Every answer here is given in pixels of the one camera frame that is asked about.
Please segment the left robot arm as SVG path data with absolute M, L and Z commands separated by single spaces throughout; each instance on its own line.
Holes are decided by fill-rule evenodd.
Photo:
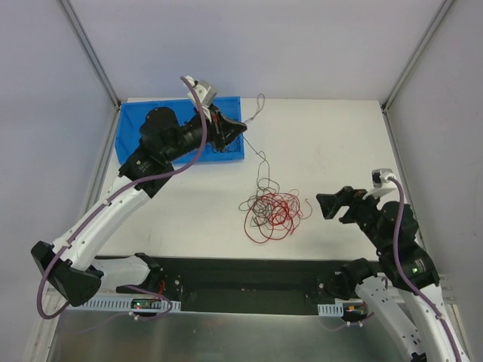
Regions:
M 138 147 L 102 198 L 62 237 L 34 245 L 35 264 L 71 306 L 85 304 L 100 291 L 120 292 L 127 285 L 142 293 L 158 288 L 161 268 L 145 253 L 104 261 L 96 256 L 119 226 L 170 179 L 173 161 L 198 149 L 202 141 L 222 151 L 247 130 L 246 124 L 226 117 L 216 106 L 206 113 L 206 120 L 196 112 L 179 125 L 172 109 L 151 110 L 140 127 Z

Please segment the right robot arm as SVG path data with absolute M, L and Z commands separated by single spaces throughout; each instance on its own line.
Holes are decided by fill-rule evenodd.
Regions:
M 374 245 L 378 266 L 364 259 L 344 264 L 324 282 L 335 299 L 365 302 L 404 361 L 468 361 L 445 311 L 441 280 L 429 254 L 416 242 L 418 224 L 403 200 L 378 207 L 365 189 L 343 187 L 318 194 L 323 217 L 355 224 Z

